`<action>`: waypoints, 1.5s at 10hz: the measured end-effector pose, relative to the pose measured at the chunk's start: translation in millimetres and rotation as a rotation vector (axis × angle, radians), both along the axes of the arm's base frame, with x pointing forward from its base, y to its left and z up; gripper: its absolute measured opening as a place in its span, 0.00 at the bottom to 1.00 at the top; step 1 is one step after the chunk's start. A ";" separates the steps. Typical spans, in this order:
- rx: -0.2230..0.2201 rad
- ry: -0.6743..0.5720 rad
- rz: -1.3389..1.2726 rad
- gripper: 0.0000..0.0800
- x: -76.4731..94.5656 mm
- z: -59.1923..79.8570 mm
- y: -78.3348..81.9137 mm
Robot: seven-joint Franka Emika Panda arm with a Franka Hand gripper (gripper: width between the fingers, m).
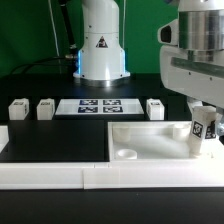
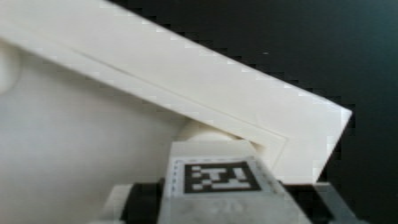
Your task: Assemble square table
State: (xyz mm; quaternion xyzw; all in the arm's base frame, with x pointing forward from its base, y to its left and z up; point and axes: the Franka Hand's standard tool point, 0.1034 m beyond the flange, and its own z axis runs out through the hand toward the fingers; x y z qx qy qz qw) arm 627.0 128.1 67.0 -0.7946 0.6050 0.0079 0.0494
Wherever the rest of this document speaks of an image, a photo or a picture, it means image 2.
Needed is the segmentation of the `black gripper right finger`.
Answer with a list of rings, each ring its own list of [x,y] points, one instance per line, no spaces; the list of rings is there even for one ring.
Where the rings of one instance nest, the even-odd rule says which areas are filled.
[[[282,187],[289,207],[278,211],[276,224],[369,224],[328,182],[282,184]]]

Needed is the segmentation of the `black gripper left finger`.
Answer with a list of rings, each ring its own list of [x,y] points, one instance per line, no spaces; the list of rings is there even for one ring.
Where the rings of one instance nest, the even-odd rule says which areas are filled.
[[[163,183],[115,185],[95,224],[156,224]]]

